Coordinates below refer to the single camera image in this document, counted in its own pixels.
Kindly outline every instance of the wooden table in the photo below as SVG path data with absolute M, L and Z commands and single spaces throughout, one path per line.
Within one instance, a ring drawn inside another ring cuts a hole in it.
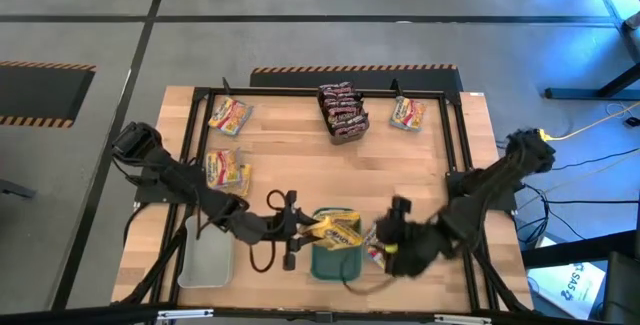
M 192 87 L 168 87 L 158 117 L 157 129 L 164 146 L 175 158 L 182 146 L 193 91 Z M 476 167 L 488 166 L 498 154 L 484 95 L 461 93 L 461 97 L 473 163 Z M 314 98 L 236 98 L 255 106 L 252 117 L 236 138 L 211 131 L 207 147 L 242 149 L 244 161 L 254 167 L 247 200 L 259 215 L 272 214 L 265 202 L 271 189 L 297 190 L 298 206 L 307 214 L 323 206 L 354 208 L 361 213 L 365 228 L 386 212 L 394 194 L 413 201 L 409 218 L 416 221 L 424 221 L 446 204 L 443 175 L 448 165 L 435 100 L 425 100 L 428 112 L 424 130 L 411 133 L 388 124 L 394 100 L 369 98 L 365 109 L 371 128 L 365 137 L 333 146 Z M 203 112 L 198 112 L 191 156 L 196 151 Z M 453 108 L 449 117 L 458 167 L 463 169 Z M 113 300 L 128 295 L 155 261 L 167 209 L 166 204 L 152 204 L 131 225 Z M 519 300 L 531 307 L 513 221 L 502 212 L 490 212 L 485 229 L 492 263 Z M 269 258 L 269 244 L 260 243 L 254 250 L 258 266 L 263 266 Z M 283 244 L 279 244 L 276 263 L 269 272 L 259 274 L 249 264 L 248 246 L 236 241 L 231 282 L 217 289 L 182 289 L 179 305 L 353 312 L 470 310 L 461 260 L 439 259 L 418 279 L 400 279 L 379 293 L 357 296 L 339 283 L 319 282 L 311 276 L 310 246 L 297 254 L 297 267 L 291 272 L 282 270 L 283 254 Z M 477 264 L 475 272 L 480 301 L 486 307 L 484 279 Z M 168 297 L 171 273 L 165 273 L 161 299 Z M 385 278 L 377 265 L 365 260 L 362 276 L 353 286 L 368 288 Z

